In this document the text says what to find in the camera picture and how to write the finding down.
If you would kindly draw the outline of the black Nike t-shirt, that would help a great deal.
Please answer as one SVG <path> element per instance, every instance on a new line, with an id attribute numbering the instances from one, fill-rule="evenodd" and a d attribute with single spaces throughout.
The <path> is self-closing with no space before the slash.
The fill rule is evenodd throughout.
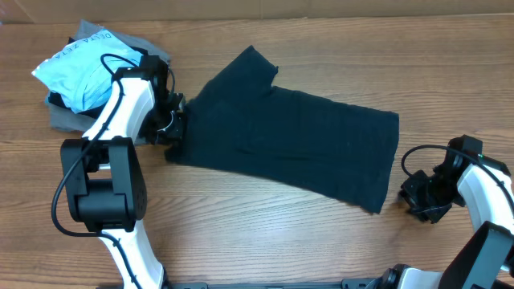
<path id="1" fill-rule="evenodd" d="M 275 86 L 277 71 L 246 48 L 186 105 L 184 141 L 167 161 L 266 178 L 379 213 L 398 114 Z"/>

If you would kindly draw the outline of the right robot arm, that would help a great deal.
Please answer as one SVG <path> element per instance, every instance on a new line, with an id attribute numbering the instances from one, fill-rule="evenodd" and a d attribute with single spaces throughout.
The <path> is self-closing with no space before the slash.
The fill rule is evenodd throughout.
<path id="1" fill-rule="evenodd" d="M 507 270 L 513 246 L 511 178 L 490 165 L 469 165 L 457 181 L 475 234 L 443 272 L 413 267 L 388 270 L 369 288 L 492 288 Z"/>

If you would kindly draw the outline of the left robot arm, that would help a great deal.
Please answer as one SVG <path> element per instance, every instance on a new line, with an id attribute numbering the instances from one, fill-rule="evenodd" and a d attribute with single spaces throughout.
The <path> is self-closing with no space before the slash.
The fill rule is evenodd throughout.
<path id="1" fill-rule="evenodd" d="M 70 215 L 85 238 L 108 248 L 123 288 L 168 288 L 164 266 L 150 245 L 143 218 L 147 190 L 136 141 L 178 149 L 186 116 L 181 94 L 167 89 L 168 67 L 122 67 L 112 75 L 112 96 L 97 121 L 60 149 Z"/>

